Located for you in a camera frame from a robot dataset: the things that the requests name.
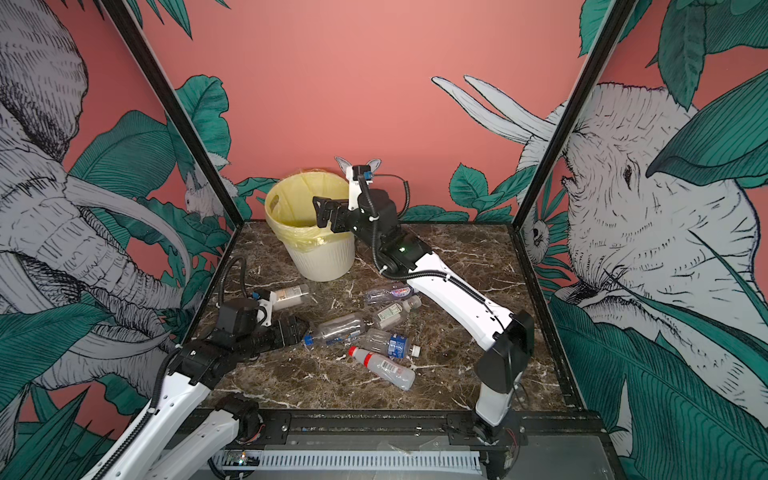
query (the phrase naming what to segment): marble table surface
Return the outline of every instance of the marble table surface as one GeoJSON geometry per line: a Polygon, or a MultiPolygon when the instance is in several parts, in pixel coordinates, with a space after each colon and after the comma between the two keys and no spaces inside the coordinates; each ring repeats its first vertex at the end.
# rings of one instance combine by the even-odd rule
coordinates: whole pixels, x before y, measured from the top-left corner
{"type": "MultiPolygon", "coordinates": [[[[405,225],[419,235],[464,280],[513,312],[535,317],[531,297],[506,226],[471,224],[405,225]]],[[[285,247],[264,222],[247,223],[237,238],[233,255],[247,258],[249,288],[279,289],[308,283],[312,301],[292,309],[310,325],[355,311],[366,313],[362,293],[386,284],[372,267],[368,247],[356,242],[356,260],[338,280],[317,283],[303,278],[285,247]]],[[[226,283],[227,298],[239,292],[238,266],[226,283]]],[[[401,363],[416,371],[408,392],[385,382],[346,355],[345,345],[307,349],[303,345],[263,354],[241,363],[227,374],[203,406],[213,406],[229,392],[258,399],[264,408],[289,409],[473,409],[480,381],[473,371],[482,349],[446,311],[426,296],[423,306],[393,329],[422,347],[421,356],[401,363]]],[[[193,337],[205,335],[216,322],[216,295],[205,306],[193,337]]],[[[552,359],[536,321],[535,351],[523,377],[527,396],[516,409],[566,410],[552,359]]]]}

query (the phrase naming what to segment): black cable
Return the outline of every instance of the black cable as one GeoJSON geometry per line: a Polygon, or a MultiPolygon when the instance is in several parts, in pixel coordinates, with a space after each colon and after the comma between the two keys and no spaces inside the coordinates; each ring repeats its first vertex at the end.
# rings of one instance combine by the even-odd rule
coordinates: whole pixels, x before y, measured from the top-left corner
{"type": "Polygon", "coordinates": [[[227,480],[228,478],[232,478],[233,480],[237,478],[246,478],[248,475],[253,473],[253,470],[249,470],[248,473],[243,473],[242,477],[240,476],[240,473],[238,473],[237,475],[228,475],[222,472],[221,470],[219,470],[219,468],[216,466],[216,463],[214,463],[213,457],[208,459],[208,468],[210,468],[210,470],[214,473],[216,478],[218,478],[219,480],[227,480]]]}
{"type": "Polygon", "coordinates": [[[232,266],[238,261],[240,262],[240,291],[245,298],[248,298],[248,292],[245,290],[245,271],[248,262],[243,256],[232,257],[227,262],[227,265],[224,266],[224,270],[221,273],[221,280],[219,280],[219,306],[224,303],[224,284],[227,282],[227,277],[230,275],[232,266]]]}
{"type": "Polygon", "coordinates": [[[128,435],[128,437],[125,439],[125,442],[122,442],[120,446],[114,451],[114,453],[104,462],[104,465],[96,472],[96,475],[94,475],[93,480],[101,480],[110,468],[114,466],[114,464],[120,459],[120,457],[125,453],[125,451],[128,449],[129,446],[131,446],[131,443],[138,437],[138,435],[141,433],[142,430],[144,430],[144,427],[147,426],[147,423],[149,423],[149,420],[155,415],[157,412],[157,404],[160,402],[160,395],[163,390],[163,380],[165,379],[165,371],[168,368],[168,363],[174,357],[179,353],[180,349],[174,349],[172,352],[168,353],[168,355],[165,356],[163,359],[163,362],[160,364],[160,368],[157,371],[157,376],[154,378],[154,388],[152,389],[152,398],[149,400],[149,409],[144,413],[144,416],[141,417],[141,420],[139,420],[139,423],[136,425],[136,428],[131,431],[131,433],[128,435]]]}
{"type": "Polygon", "coordinates": [[[408,211],[408,207],[411,206],[411,187],[408,185],[408,181],[404,179],[403,177],[400,177],[399,175],[392,175],[392,174],[375,174],[374,177],[394,177],[399,178],[402,182],[402,187],[406,191],[406,202],[402,206],[402,210],[400,210],[397,214],[398,218],[402,218],[403,215],[406,214],[408,211]]]}

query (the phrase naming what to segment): trash bin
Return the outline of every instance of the trash bin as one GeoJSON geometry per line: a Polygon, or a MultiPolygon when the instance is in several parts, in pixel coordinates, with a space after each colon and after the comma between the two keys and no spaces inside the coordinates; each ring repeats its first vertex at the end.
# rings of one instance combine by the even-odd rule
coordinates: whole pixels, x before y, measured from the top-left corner
{"type": "Polygon", "coordinates": [[[318,228],[312,197],[347,198],[346,180],[313,170],[278,182],[264,201],[266,222],[309,280],[329,282],[349,271],[355,261],[355,237],[333,233],[330,223],[318,228]]]}

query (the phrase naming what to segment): tropical leaf illustration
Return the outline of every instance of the tropical leaf illustration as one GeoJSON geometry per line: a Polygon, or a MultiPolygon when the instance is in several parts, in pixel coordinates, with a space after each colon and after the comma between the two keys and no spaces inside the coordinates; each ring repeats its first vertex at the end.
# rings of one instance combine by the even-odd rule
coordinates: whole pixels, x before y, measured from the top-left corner
{"type": "Polygon", "coordinates": [[[87,303],[72,303],[38,313],[0,315],[0,351],[3,352],[0,409],[5,408],[24,385],[53,365],[93,325],[110,317],[111,313],[87,303]]]}
{"type": "Polygon", "coordinates": [[[694,115],[645,176],[659,171],[694,185],[768,174],[768,70],[694,115]]]}
{"type": "Polygon", "coordinates": [[[766,430],[672,352],[633,329],[593,323],[555,296],[549,307],[587,407],[600,412],[609,431],[626,380],[632,472],[683,480],[768,478],[766,430]]]}

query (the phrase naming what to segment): crushed plastic bottle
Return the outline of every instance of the crushed plastic bottle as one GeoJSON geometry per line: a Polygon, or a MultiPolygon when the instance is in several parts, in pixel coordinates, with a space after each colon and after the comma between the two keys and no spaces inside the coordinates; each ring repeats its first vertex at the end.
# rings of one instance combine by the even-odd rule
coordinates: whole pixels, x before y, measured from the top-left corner
{"type": "Polygon", "coordinates": [[[304,345],[332,345],[365,332],[366,321],[362,313],[350,313],[319,324],[313,332],[304,336],[304,345]]]}
{"type": "Polygon", "coordinates": [[[349,356],[362,363],[368,370],[402,390],[410,390],[416,374],[413,370],[394,363],[384,355],[369,352],[356,346],[349,349],[349,356]]]}
{"type": "Polygon", "coordinates": [[[408,318],[411,310],[419,308],[422,305],[422,299],[414,295],[402,302],[394,302],[385,306],[373,317],[373,325],[379,330],[391,329],[398,326],[408,318]]]}
{"type": "Polygon", "coordinates": [[[422,351],[422,347],[412,345],[411,341],[402,335],[377,329],[368,330],[368,333],[360,339],[360,346],[394,359],[402,359],[406,355],[418,357],[422,351]]]}
{"type": "Polygon", "coordinates": [[[405,300],[413,295],[413,287],[404,283],[394,282],[388,286],[380,286],[365,292],[362,297],[366,305],[380,305],[384,303],[405,300]]]}

